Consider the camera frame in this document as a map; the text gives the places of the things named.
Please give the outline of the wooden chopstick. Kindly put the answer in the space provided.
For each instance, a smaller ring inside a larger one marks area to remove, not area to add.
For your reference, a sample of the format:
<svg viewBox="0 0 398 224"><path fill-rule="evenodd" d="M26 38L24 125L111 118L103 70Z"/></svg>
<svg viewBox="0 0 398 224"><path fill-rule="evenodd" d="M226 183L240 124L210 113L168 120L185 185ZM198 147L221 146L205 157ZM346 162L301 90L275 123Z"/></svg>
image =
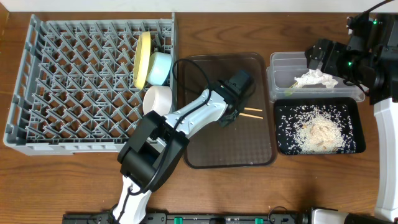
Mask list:
<svg viewBox="0 0 398 224"><path fill-rule="evenodd" d="M246 114L246 113L240 113L240 116L245 116L248 118L255 118L255 119L264 119L262 116L256 116L256 115L252 115L252 114Z"/></svg>
<svg viewBox="0 0 398 224"><path fill-rule="evenodd" d="M246 110L246 111L258 111L258 112L262 111L262 109L258 109L258 108L248 108L248 107L245 107L244 110Z"/></svg>

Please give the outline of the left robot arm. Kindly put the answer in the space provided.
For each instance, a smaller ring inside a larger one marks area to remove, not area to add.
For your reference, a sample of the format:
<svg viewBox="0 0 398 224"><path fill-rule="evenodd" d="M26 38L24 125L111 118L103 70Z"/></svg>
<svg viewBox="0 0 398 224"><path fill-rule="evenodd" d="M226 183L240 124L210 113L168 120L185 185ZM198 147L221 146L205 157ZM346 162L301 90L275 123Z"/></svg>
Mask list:
<svg viewBox="0 0 398 224"><path fill-rule="evenodd" d="M148 112L118 155L123 176L114 223L140 223L152 192L171 176L190 138L215 121L232 123L255 91L253 77L236 72L228 80L210 83L197 99L173 113Z"/></svg>

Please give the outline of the white paper napkin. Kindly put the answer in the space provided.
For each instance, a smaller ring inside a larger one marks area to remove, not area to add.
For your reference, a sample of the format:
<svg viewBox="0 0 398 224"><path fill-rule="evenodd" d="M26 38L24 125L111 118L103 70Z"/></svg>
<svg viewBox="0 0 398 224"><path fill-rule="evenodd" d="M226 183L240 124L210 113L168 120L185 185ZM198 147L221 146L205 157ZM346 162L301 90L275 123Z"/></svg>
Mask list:
<svg viewBox="0 0 398 224"><path fill-rule="evenodd" d="M309 70L301 77L295 77L294 80L296 82L292 85L292 88L303 88L306 85L317 84L322 84L326 88L334 88L338 84L338 81L332 75L323 73L319 69Z"/></svg>

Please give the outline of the light blue bowl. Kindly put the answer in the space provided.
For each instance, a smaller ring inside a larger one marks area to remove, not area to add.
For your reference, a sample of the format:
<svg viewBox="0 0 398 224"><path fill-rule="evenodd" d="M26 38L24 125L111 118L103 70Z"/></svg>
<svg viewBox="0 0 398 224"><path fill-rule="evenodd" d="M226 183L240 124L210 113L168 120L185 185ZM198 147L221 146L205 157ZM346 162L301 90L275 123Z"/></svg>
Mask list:
<svg viewBox="0 0 398 224"><path fill-rule="evenodd" d="M172 66L172 56L162 52L154 52L150 56L149 71L146 81L151 85L163 85Z"/></svg>

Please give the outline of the yellow green snack wrapper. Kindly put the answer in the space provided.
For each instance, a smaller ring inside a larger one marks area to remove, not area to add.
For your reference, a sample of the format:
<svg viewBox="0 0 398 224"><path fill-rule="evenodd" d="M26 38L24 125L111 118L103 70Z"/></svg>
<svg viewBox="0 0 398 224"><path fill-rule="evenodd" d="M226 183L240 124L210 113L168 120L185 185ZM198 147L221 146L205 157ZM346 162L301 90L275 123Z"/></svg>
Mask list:
<svg viewBox="0 0 398 224"><path fill-rule="evenodd" d="M292 86L288 87L288 89L286 89L286 90L284 91L284 95L285 95L285 96L290 96L290 95L292 95L293 92L294 92L294 88L296 88L297 84L298 84L298 83L296 82L296 83L294 83Z"/></svg>

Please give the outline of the rice food scraps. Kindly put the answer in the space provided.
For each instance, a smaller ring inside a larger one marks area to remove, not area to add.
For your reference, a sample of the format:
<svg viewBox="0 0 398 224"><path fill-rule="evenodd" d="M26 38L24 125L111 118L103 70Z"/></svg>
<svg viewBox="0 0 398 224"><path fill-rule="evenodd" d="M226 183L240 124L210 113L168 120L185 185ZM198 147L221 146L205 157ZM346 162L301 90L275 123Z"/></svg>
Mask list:
<svg viewBox="0 0 398 224"><path fill-rule="evenodd" d="M354 153L354 127L345 105L280 106L275 110L279 150L286 155Z"/></svg>

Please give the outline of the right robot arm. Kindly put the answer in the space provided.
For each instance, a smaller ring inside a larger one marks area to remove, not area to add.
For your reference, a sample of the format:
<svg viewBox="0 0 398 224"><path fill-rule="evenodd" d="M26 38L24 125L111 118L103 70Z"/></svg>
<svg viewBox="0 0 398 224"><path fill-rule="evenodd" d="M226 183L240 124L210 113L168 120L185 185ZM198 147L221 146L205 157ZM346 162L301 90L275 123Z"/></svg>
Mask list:
<svg viewBox="0 0 398 224"><path fill-rule="evenodd" d="M347 18L349 42L318 39L305 51L307 67L342 78L374 107L379 134L379 192L371 222L397 223L397 15L368 12Z"/></svg>

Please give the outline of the white pink bowl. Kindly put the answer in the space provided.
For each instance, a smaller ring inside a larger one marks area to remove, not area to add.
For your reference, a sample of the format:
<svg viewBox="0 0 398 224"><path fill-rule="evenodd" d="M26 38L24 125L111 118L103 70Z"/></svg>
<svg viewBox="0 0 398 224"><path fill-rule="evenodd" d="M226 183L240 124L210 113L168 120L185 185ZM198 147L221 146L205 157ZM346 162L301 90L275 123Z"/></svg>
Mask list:
<svg viewBox="0 0 398 224"><path fill-rule="evenodd" d="M144 114L155 111L163 116L169 114L172 108L172 90L169 86L151 86L143 99Z"/></svg>

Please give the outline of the yellow round plate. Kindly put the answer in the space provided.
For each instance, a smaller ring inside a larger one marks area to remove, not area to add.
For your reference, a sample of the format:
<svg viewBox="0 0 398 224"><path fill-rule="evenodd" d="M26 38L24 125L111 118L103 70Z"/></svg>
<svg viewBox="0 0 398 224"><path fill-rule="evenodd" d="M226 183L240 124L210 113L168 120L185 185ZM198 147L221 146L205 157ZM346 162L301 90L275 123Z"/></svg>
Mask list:
<svg viewBox="0 0 398 224"><path fill-rule="evenodd" d="M147 72L149 69L150 50L150 32L143 32L137 41L133 69L134 86L140 90L144 88L146 82Z"/></svg>

